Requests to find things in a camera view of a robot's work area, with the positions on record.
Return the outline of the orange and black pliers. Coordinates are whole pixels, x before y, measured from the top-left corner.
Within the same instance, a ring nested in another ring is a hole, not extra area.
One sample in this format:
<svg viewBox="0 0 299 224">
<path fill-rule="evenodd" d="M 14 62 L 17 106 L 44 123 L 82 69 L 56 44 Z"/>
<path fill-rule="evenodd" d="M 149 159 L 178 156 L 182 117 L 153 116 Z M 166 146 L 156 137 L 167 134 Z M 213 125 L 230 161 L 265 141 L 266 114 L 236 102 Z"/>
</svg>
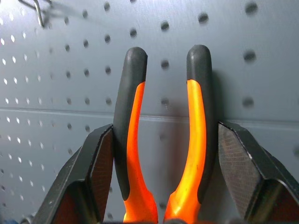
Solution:
<svg viewBox="0 0 299 224">
<path fill-rule="evenodd" d="M 158 223 L 157 205 L 139 161 L 138 128 L 148 56 L 140 47 L 125 55 L 113 119 L 114 163 L 125 206 L 125 223 Z M 164 224 L 199 224 L 218 149 L 218 119 L 213 91 L 212 57 L 195 45 L 186 57 L 189 146 L 181 180 L 171 193 Z"/>
</svg>

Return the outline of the grey metal pegboard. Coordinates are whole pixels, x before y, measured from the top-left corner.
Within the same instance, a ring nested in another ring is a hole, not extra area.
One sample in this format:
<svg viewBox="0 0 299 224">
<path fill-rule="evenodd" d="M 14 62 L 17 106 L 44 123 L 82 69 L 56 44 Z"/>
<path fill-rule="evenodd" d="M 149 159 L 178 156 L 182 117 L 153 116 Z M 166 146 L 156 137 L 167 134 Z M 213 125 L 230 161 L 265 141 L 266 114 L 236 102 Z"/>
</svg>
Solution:
<svg viewBox="0 0 299 224">
<path fill-rule="evenodd" d="M 148 54 L 139 158 L 162 221 L 189 144 L 186 56 L 210 49 L 217 116 L 299 182 L 299 0 L 0 0 L 0 224 L 35 214 L 112 123 L 127 50 Z"/>
</svg>

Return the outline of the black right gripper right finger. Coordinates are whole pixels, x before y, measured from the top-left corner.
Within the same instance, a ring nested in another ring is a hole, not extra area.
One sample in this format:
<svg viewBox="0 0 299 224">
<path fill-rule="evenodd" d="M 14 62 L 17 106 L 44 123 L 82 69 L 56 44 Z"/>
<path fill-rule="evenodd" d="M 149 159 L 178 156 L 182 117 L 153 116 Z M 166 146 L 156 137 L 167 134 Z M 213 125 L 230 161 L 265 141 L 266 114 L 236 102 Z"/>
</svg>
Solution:
<svg viewBox="0 0 299 224">
<path fill-rule="evenodd" d="M 218 123 L 218 158 L 246 223 L 299 223 L 299 182 L 238 124 Z"/>
</svg>

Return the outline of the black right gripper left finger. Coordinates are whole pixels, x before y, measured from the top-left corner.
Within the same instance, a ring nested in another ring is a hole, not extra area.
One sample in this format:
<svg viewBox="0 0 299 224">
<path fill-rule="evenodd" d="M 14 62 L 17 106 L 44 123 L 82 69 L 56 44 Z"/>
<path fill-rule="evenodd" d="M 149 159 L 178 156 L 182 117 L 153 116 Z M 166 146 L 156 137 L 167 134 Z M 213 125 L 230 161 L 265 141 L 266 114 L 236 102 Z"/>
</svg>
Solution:
<svg viewBox="0 0 299 224">
<path fill-rule="evenodd" d="M 32 224 L 100 224 L 113 171 L 113 126 L 95 129 L 63 165 Z"/>
</svg>

